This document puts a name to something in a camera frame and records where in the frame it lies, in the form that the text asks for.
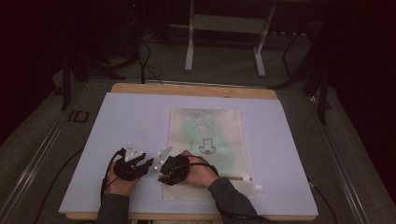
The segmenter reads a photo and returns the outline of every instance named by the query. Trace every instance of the person's left hand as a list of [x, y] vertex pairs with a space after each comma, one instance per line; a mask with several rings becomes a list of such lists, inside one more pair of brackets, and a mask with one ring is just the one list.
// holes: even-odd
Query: person's left hand
[[139, 182], [140, 177], [133, 181], [127, 181], [127, 180], [122, 180], [122, 179], [118, 178], [114, 174], [115, 164], [116, 164], [115, 162], [113, 162], [111, 164], [110, 171], [107, 176], [106, 185], [108, 185], [108, 187], [106, 188], [106, 194], [119, 194], [119, 195], [124, 195], [124, 196], [129, 197], [131, 195], [132, 191], [134, 190], [134, 186], [137, 184], [137, 182]]

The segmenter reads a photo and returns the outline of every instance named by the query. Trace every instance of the hand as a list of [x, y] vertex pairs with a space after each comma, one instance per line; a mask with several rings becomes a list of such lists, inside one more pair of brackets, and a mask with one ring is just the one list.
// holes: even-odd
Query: hand
[[[182, 156], [187, 156], [190, 163], [205, 162], [199, 157], [193, 157], [188, 150], [181, 153]], [[213, 172], [210, 167], [204, 165], [193, 165], [190, 167], [189, 174], [184, 180], [184, 183], [191, 184], [197, 188], [209, 188], [209, 186], [219, 177]]]
[[140, 178], [137, 178], [133, 181], [122, 180], [118, 178], [114, 174], [114, 165], [116, 163], [113, 162], [110, 167], [109, 174], [107, 176], [106, 185], [106, 194], [119, 194], [124, 196], [130, 196], [132, 191], [134, 190], [134, 186], [139, 182]]

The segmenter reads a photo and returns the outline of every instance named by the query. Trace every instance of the person's right hand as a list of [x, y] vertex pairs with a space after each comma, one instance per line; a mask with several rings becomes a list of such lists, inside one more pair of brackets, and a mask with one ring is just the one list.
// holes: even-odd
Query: person's right hand
[[[188, 150], [184, 150], [181, 153], [182, 156], [186, 156], [190, 163], [205, 162], [199, 157], [194, 157]], [[217, 180], [219, 177], [213, 172], [210, 167], [204, 165], [193, 165], [190, 167], [189, 174], [184, 180], [184, 183], [191, 184], [197, 188], [209, 188], [209, 186]]]

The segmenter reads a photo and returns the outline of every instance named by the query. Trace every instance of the forearm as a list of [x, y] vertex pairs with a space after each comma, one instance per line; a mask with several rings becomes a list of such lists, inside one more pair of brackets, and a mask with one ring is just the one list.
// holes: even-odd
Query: forearm
[[129, 197], [118, 194], [107, 194], [102, 200], [97, 224], [127, 224]]
[[[209, 186], [208, 190], [221, 209], [237, 215], [257, 216], [256, 209], [253, 207], [250, 200], [235, 189], [229, 179], [219, 178]], [[222, 216], [221, 218], [225, 224], [260, 222], [241, 220], [226, 216]]]

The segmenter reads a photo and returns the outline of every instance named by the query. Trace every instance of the dark background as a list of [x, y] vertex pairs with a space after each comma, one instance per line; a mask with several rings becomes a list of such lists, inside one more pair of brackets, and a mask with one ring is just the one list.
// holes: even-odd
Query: dark background
[[[197, 9], [203, 11], [212, 4], [211, 1], [196, 2]], [[188, 24], [188, 1], [148, 0], [146, 3], [147, 24], [163, 35], [167, 35], [169, 23]], [[328, 56], [332, 64], [331, 85], [336, 88], [376, 170], [396, 202], [396, 20], [393, 15], [396, 7], [391, 1], [337, 3], [329, 8], [326, 25], [315, 45], [320, 49], [319, 54]], [[246, 17], [262, 14], [251, 9], [246, 13], [241, 7], [228, 4], [219, 1], [212, 7], [223, 8], [219, 13], [224, 15], [230, 11]], [[111, 14], [121, 16], [116, 7], [111, 10]], [[303, 20], [318, 15], [306, 10], [301, 4], [278, 7], [271, 29], [287, 33], [301, 31]], [[320, 14], [322, 12], [326, 14], [327, 10], [321, 10]], [[0, 3], [0, 144], [54, 91], [51, 76], [61, 68], [64, 46], [71, 37], [85, 36], [99, 46], [104, 45], [101, 40], [91, 39], [90, 36], [98, 31], [94, 22], [88, 21], [92, 21], [90, 1], [3, 0]], [[119, 44], [119, 37], [114, 38]]]

